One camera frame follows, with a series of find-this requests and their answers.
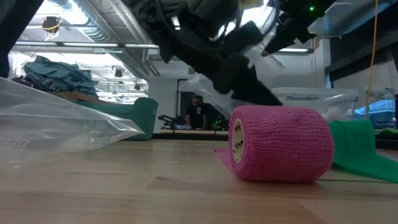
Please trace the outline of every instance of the pink cohesive bandage roll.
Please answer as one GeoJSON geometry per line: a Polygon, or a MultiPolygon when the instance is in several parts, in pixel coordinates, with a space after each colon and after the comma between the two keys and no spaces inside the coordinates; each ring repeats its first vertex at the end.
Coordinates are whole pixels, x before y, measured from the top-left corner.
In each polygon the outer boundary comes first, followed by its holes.
{"type": "Polygon", "coordinates": [[[216,149],[237,177],[254,181],[313,182],[333,162],[326,121],[309,108],[242,106],[229,124],[229,149],[216,149]]]}

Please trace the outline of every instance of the man in black t-shirt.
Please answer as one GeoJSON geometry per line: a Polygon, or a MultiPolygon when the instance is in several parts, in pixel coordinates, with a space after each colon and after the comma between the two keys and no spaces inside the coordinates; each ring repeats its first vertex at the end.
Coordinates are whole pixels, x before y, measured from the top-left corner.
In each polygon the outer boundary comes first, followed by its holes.
{"type": "Polygon", "coordinates": [[[187,129],[202,129],[207,128],[207,118],[205,110],[200,102],[200,96],[194,96],[192,98],[192,105],[188,106],[185,114],[187,117],[187,129]]]}

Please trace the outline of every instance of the ceiling light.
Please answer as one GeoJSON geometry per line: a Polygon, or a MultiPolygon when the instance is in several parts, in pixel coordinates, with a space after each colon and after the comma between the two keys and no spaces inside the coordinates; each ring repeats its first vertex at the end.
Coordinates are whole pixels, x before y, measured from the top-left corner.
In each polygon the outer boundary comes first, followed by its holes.
{"type": "Polygon", "coordinates": [[[63,43],[66,47],[118,47],[118,44],[97,44],[97,43],[63,43]]]}
{"type": "Polygon", "coordinates": [[[124,46],[127,48],[159,49],[159,46],[154,44],[125,44],[124,46]]]}
{"type": "Polygon", "coordinates": [[[98,83],[104,83],[104,84],[124,84],[122,81],[99,81],[98,83]]]}
{"type": "Polygon", "coordinates": [[[96,54],[123,54],[122,50],[95,50],[96,54]]]}
{"type": "Polygon", "coordinates": [[[56,42],[40,42],[40,41],[17,41],[15,45],[20,45],[20,46],[38,46],[38,47],[43,47],[43,46],[57,46],[56,42]]]}
{"type": "Polygon", "coordinates": [[[280,49],[278,52],[279,53],[311,53],[313,49],[300,49],[300,48],[285,48],[285,49],[280,49]]]}

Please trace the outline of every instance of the workbench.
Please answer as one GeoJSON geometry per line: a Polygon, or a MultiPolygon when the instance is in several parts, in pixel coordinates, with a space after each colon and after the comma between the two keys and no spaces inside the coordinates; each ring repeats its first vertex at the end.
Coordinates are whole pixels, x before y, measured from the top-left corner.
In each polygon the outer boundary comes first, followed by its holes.
{"type": "Polygon", "coordinates": [[[0,223],[398,223],[396,184],[338,170],[313,184],[247,182],[214,155],[227,145],[121,141],[12,164],[0,170],[0,223]]]}

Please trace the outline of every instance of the clear plastic bin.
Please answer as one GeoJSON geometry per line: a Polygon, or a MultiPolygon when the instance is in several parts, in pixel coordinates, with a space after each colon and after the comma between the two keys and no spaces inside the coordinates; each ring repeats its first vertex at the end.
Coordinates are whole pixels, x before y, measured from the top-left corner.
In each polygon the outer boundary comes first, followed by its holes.
{"type": "Polygon", "coordinates": [[[324,88],[275,88],[273,94],[285,106],[305,106],[318,111],[327,122],[354,119],[358,90],[324,88]]]}

